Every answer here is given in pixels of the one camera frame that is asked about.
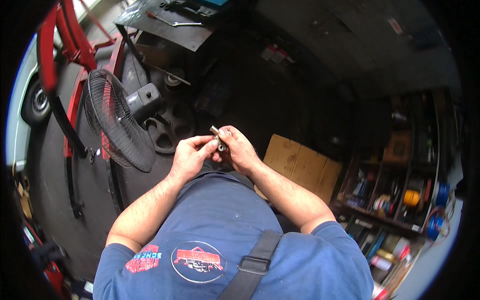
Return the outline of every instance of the blue t-shirt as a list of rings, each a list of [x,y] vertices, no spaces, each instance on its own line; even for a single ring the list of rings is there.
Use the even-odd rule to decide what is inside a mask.
[[[227,174],[182,189],[175,209],[139,253],[102,252],[100,299],[217,299],[265,229],[282,232],[268,204]],[[334,221],[283,235],[252,299],[370,299],[373,280],[356,242]]]

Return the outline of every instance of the printed graphic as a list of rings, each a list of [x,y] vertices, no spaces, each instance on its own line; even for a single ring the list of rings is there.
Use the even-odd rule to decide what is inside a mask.
[[[202,241],[188,241],[178,245],[171,256],[177,273],[191,282],[204,283],[218,279],[227,265],[225,257]]]
[[[158,253],[158,246],[146,245],[125,267],[132,273],[147,271],[158,266],[160,258],[162,258],[162,253]]]

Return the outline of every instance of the van wheel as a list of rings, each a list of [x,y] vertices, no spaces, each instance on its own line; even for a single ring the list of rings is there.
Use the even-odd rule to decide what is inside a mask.
[[[51,114],[47,95],[43,93],[40,81],[36,79],[27,90],[22,105],[22,118],[30,126],[38,126],[48,121]]]

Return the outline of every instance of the person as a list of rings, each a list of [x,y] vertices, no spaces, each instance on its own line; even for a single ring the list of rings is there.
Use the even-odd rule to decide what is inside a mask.
[[[94,300],[218,299],[262,233],[283,233],[247,184],[224,172],[198,175],[208,158],[229,162],[300,228],[281,236],[251,299],[370,299],[368,263],[328,206],[265,165],[235,127],[220,128],[219,137],[228,146],[222,154],[213,136],[180,141],[170,173],[120,214]]]

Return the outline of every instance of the wheel rim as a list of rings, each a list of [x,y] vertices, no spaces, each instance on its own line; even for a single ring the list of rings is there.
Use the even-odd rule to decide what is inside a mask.
[[[42,89],[39,89],[35,93],[35,96],[32,101],[33,113],[36,116],[42,116],[48,110],[48,107],[49,107],[49,104],[48,104],[47,95],[43,93]]]

